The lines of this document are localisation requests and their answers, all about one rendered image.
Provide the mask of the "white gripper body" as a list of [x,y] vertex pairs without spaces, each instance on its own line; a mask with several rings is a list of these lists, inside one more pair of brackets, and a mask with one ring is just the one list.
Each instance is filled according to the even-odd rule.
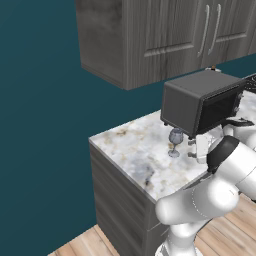
[[216,141],[216,138],[209,134],[196,136],[196,160],[199,164],[205,164],[209,147]]

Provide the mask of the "clear wine glass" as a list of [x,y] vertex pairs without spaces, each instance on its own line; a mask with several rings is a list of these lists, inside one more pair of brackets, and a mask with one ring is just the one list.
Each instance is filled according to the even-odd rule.
[[173,158],[180,156],[180,153],[176,150],[176,146],[183,142],[184,135],[180,128],[173,128],[169,134],[169,142],[173,144],[173,148],[168,151],[168,155]]

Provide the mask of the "dark grey toaster oven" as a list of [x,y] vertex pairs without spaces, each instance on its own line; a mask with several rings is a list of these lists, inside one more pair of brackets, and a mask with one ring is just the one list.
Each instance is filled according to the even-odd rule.
[[203,70],[164,83],[160,119],[190,138],[236,115],[246,81]]

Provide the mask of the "black hob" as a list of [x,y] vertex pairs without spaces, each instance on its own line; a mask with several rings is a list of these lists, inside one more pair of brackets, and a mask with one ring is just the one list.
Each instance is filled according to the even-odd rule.
[[245,89],[247,91],[256,93],[256,73],[252,74],[250,76],[247,76],[245,78],[245,80],[246,80],[246,87],[245,87]]

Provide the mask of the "grey wood base cabinet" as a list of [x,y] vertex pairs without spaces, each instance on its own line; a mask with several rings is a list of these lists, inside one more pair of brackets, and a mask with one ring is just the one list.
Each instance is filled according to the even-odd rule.
[[97,224],[120,256],[155,256],[169,227],[156,201],[89,139]]

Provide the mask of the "wide grey cupboard door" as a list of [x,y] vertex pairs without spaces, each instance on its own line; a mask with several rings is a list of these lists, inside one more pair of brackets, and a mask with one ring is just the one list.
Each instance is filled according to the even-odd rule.
[[127,0],[125,86],[198,70],[206,0]]

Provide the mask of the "narrow grey cupboard door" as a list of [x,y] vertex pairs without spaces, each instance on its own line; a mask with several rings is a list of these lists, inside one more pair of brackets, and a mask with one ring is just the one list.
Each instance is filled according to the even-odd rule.
[[[208,55],[220,3],[221,17],[213,51]],[[213,0],[201,67],[217,65],[248,54],[256,29],[256,0]]]

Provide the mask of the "grey wood wall cupboard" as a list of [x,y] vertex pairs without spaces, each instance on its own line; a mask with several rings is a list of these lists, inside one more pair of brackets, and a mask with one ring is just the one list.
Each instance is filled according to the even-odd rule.
[[[76,0],[81,66],[124,90],[127,0]],[[247,55],[256,53],[256,29]]]

